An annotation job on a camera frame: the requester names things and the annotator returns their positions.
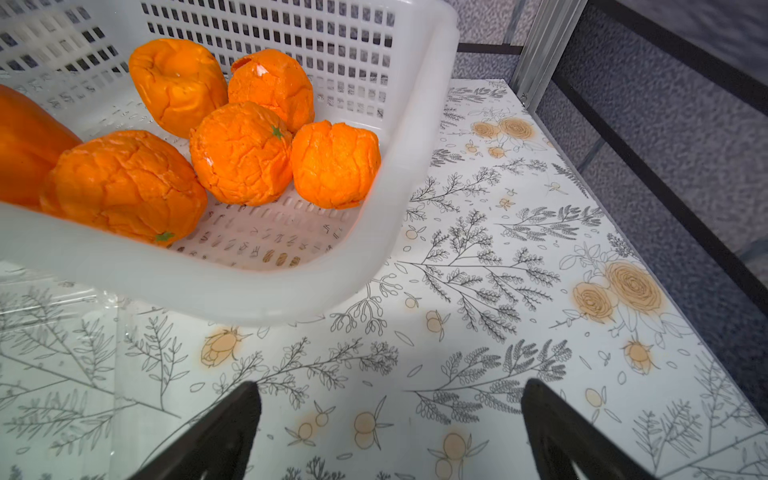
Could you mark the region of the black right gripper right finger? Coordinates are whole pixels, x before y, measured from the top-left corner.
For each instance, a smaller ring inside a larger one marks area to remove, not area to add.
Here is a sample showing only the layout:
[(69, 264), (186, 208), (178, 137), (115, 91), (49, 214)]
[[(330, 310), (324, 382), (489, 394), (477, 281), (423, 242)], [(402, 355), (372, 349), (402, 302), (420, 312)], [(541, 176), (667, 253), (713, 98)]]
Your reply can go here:
[(541, 479), (654, 478), (543, 381), (526, 382), (521, 408)]

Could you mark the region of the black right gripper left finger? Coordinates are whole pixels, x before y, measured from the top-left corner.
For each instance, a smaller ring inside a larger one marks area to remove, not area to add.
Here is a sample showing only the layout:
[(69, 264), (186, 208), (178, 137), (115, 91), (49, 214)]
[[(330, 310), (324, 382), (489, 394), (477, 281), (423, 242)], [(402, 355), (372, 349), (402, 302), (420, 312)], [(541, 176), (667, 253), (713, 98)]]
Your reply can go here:
[(242, 479), (262, 413), (258, 385), (240, 384), (134, 479)]

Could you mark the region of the orange mandarin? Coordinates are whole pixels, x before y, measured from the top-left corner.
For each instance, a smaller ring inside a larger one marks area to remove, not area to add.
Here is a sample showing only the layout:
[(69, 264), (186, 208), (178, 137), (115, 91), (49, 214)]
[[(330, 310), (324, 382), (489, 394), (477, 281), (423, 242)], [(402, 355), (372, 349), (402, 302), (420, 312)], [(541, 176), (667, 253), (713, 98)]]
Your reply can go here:
[(1, 200), (37, 210), (42, 184), (80, 138), (37, 103), (1, 88)]
[(183, 139), (228, 103), (219, 63), (206, 48), (189, 40), (161, 38), (138, 47), (130, 56), (129, 71), (155, 122)]
[(292, 140), (273, 111), (253, 102), (229, 103), (191, 131), (190, 160), (218, 201), (260, 206), (280, 198), (291, 183)]
[(294, 58), (266, 49), (238, 59), (231, 72), (230, 103), (261, 105), (276, 113), (291, 133), (315, 121), (313, 86)]
[(366, 199), (381, 166), (377, 135), (327, 120), (302, 126), (292, 141), (297, 193), (329, 210), (355, 208)]
[(39, 201), (57, 218), (166, 247), (195, 230), (208, 197), (174, 146), (123, 130), (64, 151)]

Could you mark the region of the clear plastic clamshell container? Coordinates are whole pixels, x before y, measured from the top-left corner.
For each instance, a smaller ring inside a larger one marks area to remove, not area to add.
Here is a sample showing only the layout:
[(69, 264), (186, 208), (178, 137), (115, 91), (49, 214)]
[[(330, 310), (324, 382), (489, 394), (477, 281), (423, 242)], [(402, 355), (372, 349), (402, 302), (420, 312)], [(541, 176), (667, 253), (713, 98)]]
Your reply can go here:
[(1, 264), (1, 476), (106, 479), (119, 421), (168, 419), (163, 381), (132, 393), (119, 297)]

